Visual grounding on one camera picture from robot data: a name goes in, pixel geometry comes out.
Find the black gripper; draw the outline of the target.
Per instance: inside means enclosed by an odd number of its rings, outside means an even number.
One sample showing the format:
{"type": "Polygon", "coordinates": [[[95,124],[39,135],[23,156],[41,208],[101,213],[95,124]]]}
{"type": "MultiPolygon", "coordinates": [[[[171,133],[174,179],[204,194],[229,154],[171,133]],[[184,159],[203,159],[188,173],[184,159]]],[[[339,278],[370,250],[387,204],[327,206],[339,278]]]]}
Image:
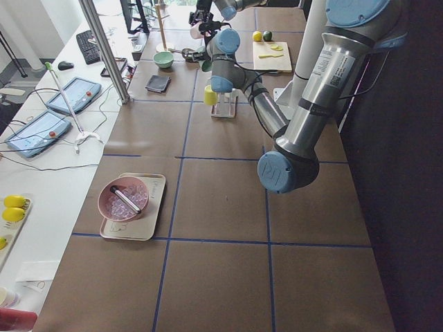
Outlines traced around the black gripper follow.
{"type": "Polygon", "coordinates": [[[191,48],[183,48],[181,50],[182,58],[189,63],[197,63],[206,60],[204,50],[193,50],[191,48]]]}
{"type": "Polygon", "coordinates": [[[205,35],[214,35],[222,26],[219,21],[213,20],[213,13],[210,11],[212,4],[212,0],[198,0],[196,10],[189,15],[190,26],[201,22],[199,29],[205,35]]]}

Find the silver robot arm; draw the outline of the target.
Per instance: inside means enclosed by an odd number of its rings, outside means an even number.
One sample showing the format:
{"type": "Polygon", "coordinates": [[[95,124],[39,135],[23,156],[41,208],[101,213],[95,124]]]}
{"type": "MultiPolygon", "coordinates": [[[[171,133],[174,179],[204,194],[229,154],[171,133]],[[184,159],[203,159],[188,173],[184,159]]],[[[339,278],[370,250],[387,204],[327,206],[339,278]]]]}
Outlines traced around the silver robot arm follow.
{"type": "Polygon", "coordinates": [[[234,1],[234,0],[198,0],[196,9],[189,15],[190,32],[196,38],[212,36],[223,26],[230,26],[232,20],[238,12],[254,6],[265,5],[267,1],[234,1]],[[211,13],[212,5],[218,9],[222,16],[222,21],[215,21],[214,14],[211,13]]]}
{"type": "Polygon", "coordinates": [[[401,46],[407,35],[407,1],[312,1],[292,81],[274,98],[257,69],[242,68],[235,54],[238,33],[229,26],[254,1],[198,1],[189,22],[205,41],[211,87],[240,90],[274,148],[257,165],[261,184],[287,193],[312,183],[319,172],[314,147],[349,78],[361,60],[401,46]]]}

